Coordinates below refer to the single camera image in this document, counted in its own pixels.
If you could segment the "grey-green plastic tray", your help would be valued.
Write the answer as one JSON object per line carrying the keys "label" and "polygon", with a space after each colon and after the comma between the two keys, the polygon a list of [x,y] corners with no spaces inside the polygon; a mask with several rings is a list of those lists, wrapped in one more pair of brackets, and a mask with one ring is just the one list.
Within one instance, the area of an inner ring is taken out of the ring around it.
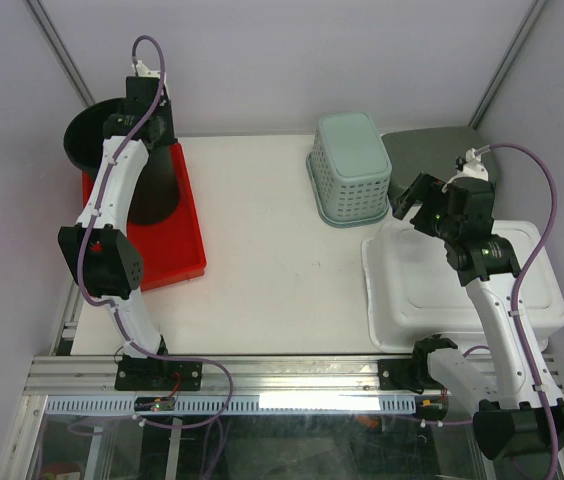
{"label": "grey-green plastic tray", "polygon": [[456,159],[470,148],[487,145],[476,130],[467,126],[437,127],[387,133],[381,136],[392,172],[388,199],[393,203],[426,172],[448,181],[456,171]]}

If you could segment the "light blue perforated basket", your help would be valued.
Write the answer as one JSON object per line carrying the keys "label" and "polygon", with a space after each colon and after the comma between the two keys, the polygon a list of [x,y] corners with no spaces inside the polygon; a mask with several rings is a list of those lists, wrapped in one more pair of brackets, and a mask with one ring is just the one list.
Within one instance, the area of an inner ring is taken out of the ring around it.
{"label": "light blue perforated basket", "polygon": [[335,228],[376,223],[389,210],[392,165],[372,118],[363,112],[322,117],[306,158],[317,210]]}

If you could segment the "white plastic tub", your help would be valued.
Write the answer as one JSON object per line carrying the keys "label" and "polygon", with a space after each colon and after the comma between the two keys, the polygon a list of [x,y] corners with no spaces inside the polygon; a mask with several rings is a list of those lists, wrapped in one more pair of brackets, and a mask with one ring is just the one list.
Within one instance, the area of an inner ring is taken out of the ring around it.
{"label": "white plastic tub", "polygon": [[[520,266],[540,239],[527,221],[496,220],[494,233],[508,239]],[[388,220],[362,243],[370,338],[385,353],[410,353],[416,341],[434,334],[451,338],[462,351],[486,345],[485,335],[443,242]],[[564,299],[543,248],[521,288],[521,299],[541,349],[564,327]]]}

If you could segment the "black plastic bucket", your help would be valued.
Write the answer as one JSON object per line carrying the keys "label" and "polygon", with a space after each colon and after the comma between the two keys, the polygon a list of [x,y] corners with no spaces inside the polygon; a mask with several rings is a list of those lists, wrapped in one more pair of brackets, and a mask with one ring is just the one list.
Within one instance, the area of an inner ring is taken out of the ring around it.
{"label": "black plastic bucket", "polygon": [[[86,204],[102,157],[103,124],[117,113],[123,99],[111,98],[80,112],[68,125],[63,147],[69,161],[83,172],[82,203]],[[151,225],[168,218],[177,208],[179,187],[170,146],[149,150],[148,162],[135,187],[128,220],[136,225]]]}

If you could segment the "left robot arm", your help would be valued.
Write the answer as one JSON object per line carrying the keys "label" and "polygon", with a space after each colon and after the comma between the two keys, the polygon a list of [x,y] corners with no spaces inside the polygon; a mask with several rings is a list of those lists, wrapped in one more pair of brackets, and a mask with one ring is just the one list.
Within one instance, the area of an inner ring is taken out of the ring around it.
{"label": "left robot arm", "polygon": [[126,94],[78,114],[65,132],[70,160],[95,179],[90,196],[58,243],[83,299],[105,309],[123,339],[122,351],[141,359],[136,375],[150,388],[171,377],[161,334],[149,319],[140,291],[144,264],[127,236],[136,185],[155,149],[173,137],[165,81],[160,72],[126,79]]}

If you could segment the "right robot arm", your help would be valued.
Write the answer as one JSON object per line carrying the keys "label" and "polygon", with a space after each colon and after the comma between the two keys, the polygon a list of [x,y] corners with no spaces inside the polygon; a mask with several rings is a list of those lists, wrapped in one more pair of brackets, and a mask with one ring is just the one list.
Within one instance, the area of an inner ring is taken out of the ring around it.
{"label": "right robot arm", "polygon": [[440,334],[415,343],[396,380],[417,393],[450,390],[471,415],[480,451],[490,460],[538,453],[556,459],[564,447],[564,397],[523,316],[523,274],[510,241],[493,231],[494,200],[487,180],[460,177],[444,184],[421,173],[394,203],[393,215],[403,219],[418,204],[411,224],[443,241],[447,262],[478,313],[496,381],[490,383]]}

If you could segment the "red plastic tray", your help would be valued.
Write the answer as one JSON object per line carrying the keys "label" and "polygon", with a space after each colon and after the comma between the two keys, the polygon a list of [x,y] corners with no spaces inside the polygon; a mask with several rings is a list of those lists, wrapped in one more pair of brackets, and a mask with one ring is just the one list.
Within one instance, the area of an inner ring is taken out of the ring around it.
{"label": "red plastic tray", "polygon": [[148,162],[139,141],[113,137],[103,143],[103,166],[78,217],[92,225],[75,280],[93,297],[144,292],[201,276],[206,256],[186,162],[179,144],[170,147],[180,199],[165,220],[127,222],[135,182]]}

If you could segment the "left aluminium frame post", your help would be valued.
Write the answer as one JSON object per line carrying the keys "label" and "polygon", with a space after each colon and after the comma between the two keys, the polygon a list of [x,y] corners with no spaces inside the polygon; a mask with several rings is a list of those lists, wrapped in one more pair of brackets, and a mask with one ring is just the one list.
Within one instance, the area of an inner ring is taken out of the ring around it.
{"label": "left aluminium frame post", "polygon": [[53,52],[80,102],[84,107],[94,105],[96,100],[43,2],[40,0],[24,0],[23,3],[40,30],[42,37]]}

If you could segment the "aluminium frame post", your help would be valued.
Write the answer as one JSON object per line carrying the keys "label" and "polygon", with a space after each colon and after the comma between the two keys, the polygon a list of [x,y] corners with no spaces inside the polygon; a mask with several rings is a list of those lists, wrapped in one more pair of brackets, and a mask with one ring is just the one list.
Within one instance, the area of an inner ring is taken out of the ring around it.
{"label": "aluminium frame post", "polygon": [[80,102],[84,107],[94,105],[96,100],[43,2],[40,0],[24,0],[23,3],[40,30],[42,37],[53,52]]}
{"label": "aluminium frame post", "polygon": [[513,70],[517,59],[550,4],[550,0],[533,0],[530,3],[468,121],[467,126],[469,128],[478,130],[483,124],[489,110]]}

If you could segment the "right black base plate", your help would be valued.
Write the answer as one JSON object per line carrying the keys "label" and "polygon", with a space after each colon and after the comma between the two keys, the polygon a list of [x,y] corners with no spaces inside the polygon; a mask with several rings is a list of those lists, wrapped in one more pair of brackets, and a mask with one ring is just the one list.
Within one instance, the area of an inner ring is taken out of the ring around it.
{"label": "right black base plate", "polygon": [[422,376],[418,362],[412,358],[380,359],[377,362],[379,388],[388,390],[408,390],[422,393],[427,381]]}

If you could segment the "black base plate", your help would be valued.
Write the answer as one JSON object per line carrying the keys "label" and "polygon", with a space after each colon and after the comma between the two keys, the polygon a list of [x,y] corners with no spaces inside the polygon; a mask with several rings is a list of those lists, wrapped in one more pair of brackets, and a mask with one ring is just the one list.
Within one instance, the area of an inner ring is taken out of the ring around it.
{"label": "black base plate", "polygon": [[202,364],[193,361],[166,361],[123,355],[117,361],[116,391],[171,392],[198,391]]}
{"label": "black base plate", "polygon": [[418,362],[412,358],[380,359],[377,362],[379,388],[388,390],[408,390],[422,393],[427,381],[422,376]]}

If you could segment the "right aluminium frame post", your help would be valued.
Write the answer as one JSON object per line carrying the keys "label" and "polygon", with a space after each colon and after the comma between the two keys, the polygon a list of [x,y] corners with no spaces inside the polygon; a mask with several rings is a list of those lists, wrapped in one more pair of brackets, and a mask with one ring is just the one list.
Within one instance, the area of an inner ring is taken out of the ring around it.
{"label": "right aluminium frame post", "polygon": [[468,121],[467,126],[469,128],[478,130],[483,124],[489,110],[513,70],[517,59],[550,4],[550,0],[533,0],[530,3]]}

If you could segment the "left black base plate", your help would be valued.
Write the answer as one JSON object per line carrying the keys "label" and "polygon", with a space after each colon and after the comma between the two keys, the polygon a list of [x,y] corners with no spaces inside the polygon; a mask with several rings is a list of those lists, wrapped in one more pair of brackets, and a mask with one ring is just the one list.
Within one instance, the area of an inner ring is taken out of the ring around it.
{"label": "left black base plate", "polygon": [[198,391],[202,364],[193,361],[166,361],[123,355],[117,361],[116,391],[171,392]]}

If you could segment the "aluminium mounting rail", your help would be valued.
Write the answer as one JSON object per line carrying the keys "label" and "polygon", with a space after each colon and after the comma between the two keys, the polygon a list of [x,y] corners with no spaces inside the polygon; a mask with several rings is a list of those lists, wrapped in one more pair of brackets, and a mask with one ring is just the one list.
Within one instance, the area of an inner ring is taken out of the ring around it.
{"label": "aluminium mounting rail", "polygon": [[[410,358],[388,355],[239,355],[216,356],[220,365],[202,364],[198,391],[188,395],[222,395],[234,389],[237,395],[268,392],[329,392],[345,394],[397,393],[379,388],[380,359]],[[146,391],[116,391],[117,361],[114,356],[38,356],[30,367],[26,395],[149,394]]]}

